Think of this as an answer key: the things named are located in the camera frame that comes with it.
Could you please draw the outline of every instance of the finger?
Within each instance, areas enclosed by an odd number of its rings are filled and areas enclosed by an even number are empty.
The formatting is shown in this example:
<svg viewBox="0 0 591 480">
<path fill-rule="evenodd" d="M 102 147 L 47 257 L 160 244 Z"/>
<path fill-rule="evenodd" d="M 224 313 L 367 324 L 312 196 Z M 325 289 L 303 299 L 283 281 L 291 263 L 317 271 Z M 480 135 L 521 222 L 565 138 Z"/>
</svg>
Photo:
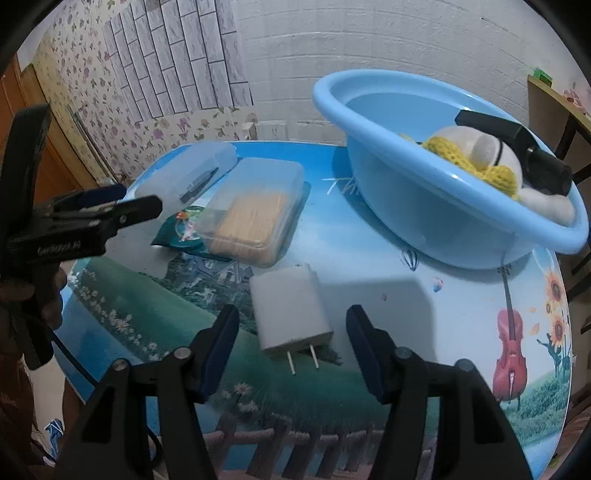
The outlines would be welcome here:
<svg viewBox="0 0 591 480">
<path fill-rule="evenodd" d="M 0 301 L 24 301 L 35 293 L 35 287 L 22 280 L 9 278 L 0 281 Z"/>
<path fill-rule="evenodd" d="M 56 283 L 56 287 L 57 287 L 57 291 L 62 291 L 66 285 L 68 285 L 68 275 L 66 274 L 66 272 L 64 272 L 64 270 L 62 268 L 60 268 L 55 277 L 54 281 Z"/>
<path fill-rule="evenodd" d="M 61 326 L 62 318 L 61 318 L 61 310 L 63 307 L 63 302 L 61 297 L 56 297 L 55 300 L 52 300 L 47 305 L 43 307 L 41 310 L 41 317 L 43 320 L 53 329 L 57 330 Z"/>
</svg>

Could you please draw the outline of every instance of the fence illustration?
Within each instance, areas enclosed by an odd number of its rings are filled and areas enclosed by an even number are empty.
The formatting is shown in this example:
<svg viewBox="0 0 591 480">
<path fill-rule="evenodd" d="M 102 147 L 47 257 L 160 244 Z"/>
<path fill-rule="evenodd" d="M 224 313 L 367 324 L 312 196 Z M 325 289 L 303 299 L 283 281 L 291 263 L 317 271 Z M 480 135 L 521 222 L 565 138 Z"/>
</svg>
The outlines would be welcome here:
<svg viewBox="0 0 591 480">
<path fill-rule="evenodd" d="M 231 414 L 223 414 L 214 432 L 205 433 L 203 438 L 209 451 L 212 464 L 219 472 L 232 445 L 256 445 L 246 474 L 260 480 L 271 480 L 275 464 L 286 445 L 293 446 L 291 455 L 282 477 L 290 480 L 303 480 L 306 470 L 316 451 L 323 451 L 315 476 L 329 479 L 333 476 L 341 455 L 345 452 L 347 460 L 345 472 L 357 472 L 366 460 L 370 444 L 377 445 L 383 430 L 375 430 L 369 425 L 365 430 L 346 433 L 344 430 L 335 434 L 320 434 L 320 429 L 309 433 L 291 430 L 289 419 L 273 417 L 268 428 L 252 432 L 240 432 L 236 428 L 238 419 Z M 433 471 L 435 442 L 429 442 L 423 450 L 418 468 L 417 480 L 426 480 Z"/>
</svg>

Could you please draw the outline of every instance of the cello illustration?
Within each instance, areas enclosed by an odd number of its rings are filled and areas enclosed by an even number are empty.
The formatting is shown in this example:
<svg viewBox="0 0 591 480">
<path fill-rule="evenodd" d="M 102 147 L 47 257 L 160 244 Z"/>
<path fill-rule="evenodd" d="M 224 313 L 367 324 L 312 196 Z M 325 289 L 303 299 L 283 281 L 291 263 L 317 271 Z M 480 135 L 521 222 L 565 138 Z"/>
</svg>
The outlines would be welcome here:
<svg viewBox="0 0 591 480">
<path fill-rule="evenodd" d="M 495 374 L 492 379 L 492 393 L 498 401 L 517 399 L 517 410 L 521 407 L 521 394 L 527 383 L 527 366 L 521 353 L 523 338 L 523 320 L 511 304 L 511 294 L 507 276 L 509 268 L 500 269 L 505 287 L 507 308 L 499 312 L 496 318 L 499 338 L 503 344 L 501 357 L 496 361 Z"/>
</svg>

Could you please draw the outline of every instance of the brick wall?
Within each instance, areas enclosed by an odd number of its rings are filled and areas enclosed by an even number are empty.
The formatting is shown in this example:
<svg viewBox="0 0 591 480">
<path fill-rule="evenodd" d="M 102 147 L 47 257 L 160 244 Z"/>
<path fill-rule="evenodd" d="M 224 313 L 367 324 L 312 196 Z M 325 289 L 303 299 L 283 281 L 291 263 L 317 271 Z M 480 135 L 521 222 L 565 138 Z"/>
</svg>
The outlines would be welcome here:
<svg viewBox="0 0 591 480">
<path fill-rule="evenodd" d="M 527 75 L 559 91 L 582 74 L 523 0 L 236 0 L 235 19 L 259 121 L 292 140 L 342 141 L 311 102 L 323 75 L 385 68 L 465 88 L 527 122 Z"/>
</svg>

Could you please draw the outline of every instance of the transparent plastic box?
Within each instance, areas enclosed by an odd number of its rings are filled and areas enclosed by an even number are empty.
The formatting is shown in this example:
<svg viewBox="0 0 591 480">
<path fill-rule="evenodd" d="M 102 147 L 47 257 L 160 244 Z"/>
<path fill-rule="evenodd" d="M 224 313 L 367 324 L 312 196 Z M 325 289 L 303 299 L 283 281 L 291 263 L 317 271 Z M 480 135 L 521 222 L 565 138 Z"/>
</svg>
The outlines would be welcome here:
<svg viewBox="0 0 591 480">
<path fill-rule="evenodd" d="M 299 163 L 243 158 L 194 228 L 211 253 L 270 267 L 277 261 L 303 186 Z"/>
</svg>

